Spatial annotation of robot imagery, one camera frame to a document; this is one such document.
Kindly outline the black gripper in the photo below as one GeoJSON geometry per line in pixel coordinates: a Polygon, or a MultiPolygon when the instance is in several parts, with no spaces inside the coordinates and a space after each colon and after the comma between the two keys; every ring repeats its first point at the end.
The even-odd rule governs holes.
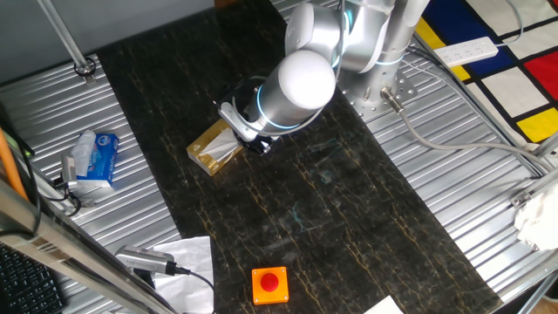
{"type": "Polygon", "coordinates": [[[271,150],[271,147],[277,140],[277,136],[273,137],[258,134],[253,140],[248,143],[248,146],[253,152],[262,156],[264,154],[267,154],[271,150]]]}

